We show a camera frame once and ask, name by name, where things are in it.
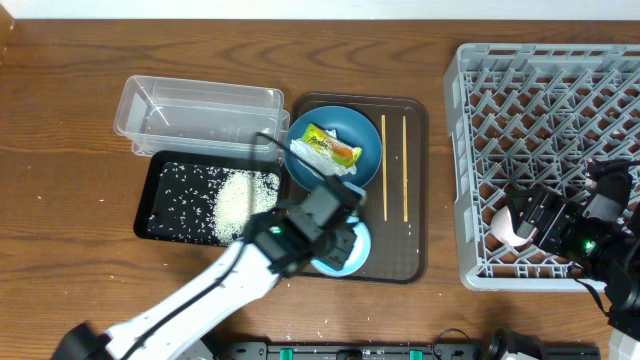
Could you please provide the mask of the dark blue plate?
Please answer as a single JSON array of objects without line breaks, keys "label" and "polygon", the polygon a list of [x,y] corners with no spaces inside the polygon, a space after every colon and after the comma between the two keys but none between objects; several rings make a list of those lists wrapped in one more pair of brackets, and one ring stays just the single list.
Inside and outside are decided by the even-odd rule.
[{"label": "dark blue plate", "polygon": [[337,139],[351,147],[360,147],[356,172],[341,176],[341,180],[364,188],[374,179],[382,162],[382,143],[377,128],[363,113],[344,106],[326,105],[307,111],[291,125],[284,144],[303,136],[309,124],[323,130],[335,130]]}]

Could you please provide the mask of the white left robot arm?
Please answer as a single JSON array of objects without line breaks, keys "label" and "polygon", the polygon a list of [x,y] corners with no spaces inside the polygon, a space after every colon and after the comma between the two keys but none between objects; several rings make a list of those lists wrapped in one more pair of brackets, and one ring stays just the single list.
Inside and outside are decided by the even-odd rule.
[{"label": "white left robot arm", "polygon": [[64,335],[53,360],[178,358],[312,259],[327,257],[343,265],[356,239],[349,218],[365,201],[363,189],[331,176],[298,204],[252,215],[243,235],[186,285],[102,334],[79,324]]}]

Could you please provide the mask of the white rice pile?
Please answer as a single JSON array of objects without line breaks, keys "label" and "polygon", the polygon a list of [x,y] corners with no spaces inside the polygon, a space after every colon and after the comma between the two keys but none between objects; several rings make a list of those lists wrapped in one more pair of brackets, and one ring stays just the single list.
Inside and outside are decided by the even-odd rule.
[{"label": "white rice pile", "polygon": [[278,201],[280,178],[269,172],[233,170],[213,203],[213,235],[227,245],[238,238],[256,213],[272,209]]}]

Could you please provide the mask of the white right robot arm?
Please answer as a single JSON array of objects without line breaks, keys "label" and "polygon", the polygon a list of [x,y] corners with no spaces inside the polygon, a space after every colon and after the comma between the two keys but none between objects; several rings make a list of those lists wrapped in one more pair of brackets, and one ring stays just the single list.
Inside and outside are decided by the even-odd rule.
[{"label": "white right robot arm", "polygon": [[604,283],[611,302],[603,312],[608,324],[634,340],[639,339],[639,211],[624,224],[618,220],[634,189],[630,169],[638,164],[590,160],[583,205],[544,187],[511,192],[490,225],[501,243],[531,244]]}]

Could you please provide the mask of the yellow green snack wrapper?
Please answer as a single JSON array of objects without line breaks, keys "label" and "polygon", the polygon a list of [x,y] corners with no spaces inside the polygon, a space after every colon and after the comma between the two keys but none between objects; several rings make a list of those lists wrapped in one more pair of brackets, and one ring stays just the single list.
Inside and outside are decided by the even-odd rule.
[{"label": "yellow green snack wrapper", "polygon": [[352,147],[343,143],[313,123],[307,126],[302,141],[310,145],[316,152],[328,156],[335,163],[344,167],[354,165],[362,154],[360,147]]}]

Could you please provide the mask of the light blue bowl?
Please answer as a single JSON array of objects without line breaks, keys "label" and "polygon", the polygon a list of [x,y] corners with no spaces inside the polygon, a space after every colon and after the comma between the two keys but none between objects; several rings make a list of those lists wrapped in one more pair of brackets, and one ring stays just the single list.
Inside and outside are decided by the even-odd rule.
[{"label": "light blue bowl", "polygon": [[371,251],[372,240],[370,231],[366,221],[364,220],[363,207],[364,204],[359,212],[348,219],[349,223],[355,224],[354,230],[356,234],[356,242],[353,252],[346,262],[345,268],[343,270],[332,270],[317,259],[311,260],[312,266],[323,275],[327,275],[329,277],[346,277],[359,270],[367,260]]}]

